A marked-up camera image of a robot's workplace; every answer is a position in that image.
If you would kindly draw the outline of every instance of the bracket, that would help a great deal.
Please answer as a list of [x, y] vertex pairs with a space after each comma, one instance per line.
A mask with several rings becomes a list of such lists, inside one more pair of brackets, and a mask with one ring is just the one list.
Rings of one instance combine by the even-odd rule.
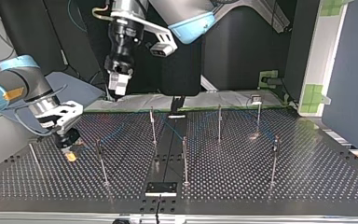
[[112, 18], [121, 17], [131, 21], [137, 21], [145, 26], [145, 30], [147, 32], [155, 34], [159, 42], [150, 49], [151, 53], [155, 56], [167, 57], [178, 49], [171, 31], [167, 28], [142, 20], [141, 18], [135, 17], [126, 11], [112, 11], [110, 16]]

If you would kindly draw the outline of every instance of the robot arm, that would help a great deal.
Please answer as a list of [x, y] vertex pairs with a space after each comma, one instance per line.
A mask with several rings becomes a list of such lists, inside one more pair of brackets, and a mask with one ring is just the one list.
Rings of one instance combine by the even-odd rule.
[[[149, 3], [169, 29], [145, 20]], [[99, 14], [109, 9], [109, 16]], [[115, 0], [112, 6], [107, 0], [104, 8], [94, 8], [94, 17], [110, 22], [108, 35], [112, 47], [104, 65], [110, 75], [109, 89], [125, 95], [135, 67], [134, 50], [141, 44], [144, 31], [154, 33], [158, 40], [150, 49], [151, 54], [168, 57], [177, 49], [171, 31], [181, 42], [190, 44], [214, 25], [213, 9], [210, 0]]]
[[48, 133], [32, 130], [15, 115], [19, 122], [32, 133], [41, 136], [54, 135], [57, 148], [61, 149], [69, 161], [76, 160], [76, 145], [79, 133], [72, 128], [83, 113], [83, 105], [76, 102], [60, 102], [55, 92], [30, 56], [20, 56], [0, 64], [0, 111], [13, 103], [24, 100], [26, 105]]

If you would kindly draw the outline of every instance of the black backdrop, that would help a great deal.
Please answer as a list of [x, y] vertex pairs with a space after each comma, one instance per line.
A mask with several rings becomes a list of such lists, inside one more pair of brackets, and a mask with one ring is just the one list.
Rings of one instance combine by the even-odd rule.
[[[76, 70], [82, 79], [89, 80], [101, 69], [106, 80], [103, 62], [110, 50], [108, 24], [91, 15], [91, 9], [102, 7], [104, 0], [73, 0], [69, 8], [68, 3], [67, 0], [0, 0], [0, 14], [16, 51], [33, 55], [45, 74], [64, 70], [78, 77]], [[278, 3], [293, 21], [296, 0], [278, 0]], [[74, 22], [87, 28], [87, 32], [74, 25], [68, 9]], [[147, 19], [166, 26], [152, 7]], [[279, 69], [284, 73], [290, 34], [272, 35], [268, 23], [257, 13], [240, 7], [191, 45], [176, 40], [179, 49], [166, 59], [149, 54], [146, 46], [156, 41], [153, 35], [145, 34], [143, 45], [136, 51], [136, 70], [128, 93], [196, 95], [200, 90], [200, 74], [210, 77], [221, 90], [256, 89], [260, 71]], [[71, 67], [63, 63], [61, 49]], [[229, 56], [223, 57], [220, 54], [223, 51], [228, 51]], [[101, 83], [102, 76], [97, 76], [94, 84]]]

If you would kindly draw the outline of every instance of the black cable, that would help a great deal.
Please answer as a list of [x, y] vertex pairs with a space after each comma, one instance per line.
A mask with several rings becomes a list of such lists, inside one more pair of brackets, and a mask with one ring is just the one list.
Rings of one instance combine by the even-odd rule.
[[293, 103], [295, 104], [295, 106], [298, 108], [298, 104], [296, 103], [295, 98], [293, 98], [293, 96], [290, 94], [289, 90], [287, 90], [286, 85], [284, 85], [283, 78], [280, 77], [280, 79], [281, 79], [281, 82], [282, 82], [282, 85], [283, 85], [284, 90], [285, 90], [286, 93], [289, 95], [289, 97], [292, 98], [292, 102], [293, 102]]
[[219, 4], [231, 4], [231, 3], [236, 3], [239, 0], [211, 0], [211, 1]]
[[98, 76], [98, 74], [100, 74], [101, 71], [98, 71], [96, 73], [94, 73], [94, 75], [92, 75], [92, 77], [89, 79], [88, 83], [92, 84], [92, 82], [95, 80], [95, 78]]
[[[274, 7], [272, 9], [272, 18], [271, 18], [271, 55], [272, 55], [272, 60], [274, 62], [274, 66], [276, 67], [276, 60], [275, 57], [273, 55], [273, 53], [275, 52], [274, 50], [274, 34], [275, 34], [275, 30], [274, 30], [274, 19], [275, 19], [275, 13], [276, 13], [276, 9], [277, 9], [277, 0], [274, 1]], [[286, 91], [286, 93], [289, 95], [289, 98], [292, 99], [293, 103], [296, 105], [296, 107], [298, 108], [298, 104], [295, 102], [295, 98], [293, 98], [293, 96], [290, 94], [289, 90], [287, 90], [286, 85], [284, 85], [283, 82], [283, 78], [280, 77], [280, 80], [282, 82], [283, 88]]]
[[146, 8], [144, 7], [144, 5], [142, 5], [141, 1], [139, 0], [135, 0], [135, 2], [138, 4], [138, 6], [141, 8], [142, 12], [144, 13], [145, 15], [145, 18], [146, 18], [146, 15], [147, 15], [147, 10]]
[[9, 55], [7, 55], [5, 58], [0, 59], [0, 62], [5, 61], [5, 60], [9, 59], [9, 58], [13, 55], [13, 53], [14, 53], [14, 49], [12, 49], [12, 50], [11, 50], [11, 52], [10, 52], [10, 54], [9, 54]]
[[67, 61], [66, 68], [63, 70], [63, 72], [68, 70], [68, 68], [71, 68], [77, 74], [78, 78], [80, 80], [84, 81], [85, 79], [80, 75], [80, 73], [71, 64], [69, 64], [69, 59], [66, 57], [65, 50], [63, 49], [63, 44], [62, 44], [62, 42], [60, 40], [60, 37], [58, 36], [57, 29], [55, 28], [54, 23], [53, 23], [53, 19], [51, 18], [51, 15], [50, 15], [50, 13], [48, 11], [48, 5], [46, 4], [45, 0], [42, 0], [42, 2], [43, 2], [43, 6], [45, 7], [46, 13], [48, 14], [48, 20], [50, 22], [50, 25], [51, 25], [51, 27], [53, 29], [53, 32], [54, 32], [54, 34], [55, 34], [55, 36], [57, 38], [58, 44], [60, 45], [60, 49], [61, 49], [62, 54], [63, 54], [62, 57], [65, 57], [65, 60]]

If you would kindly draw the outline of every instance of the gray fabric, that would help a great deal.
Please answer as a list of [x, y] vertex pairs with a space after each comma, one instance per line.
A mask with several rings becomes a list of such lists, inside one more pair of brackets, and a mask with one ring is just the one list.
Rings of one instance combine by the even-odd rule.
[[358, 147], [358, 0], [348, 4], [323, 123]]

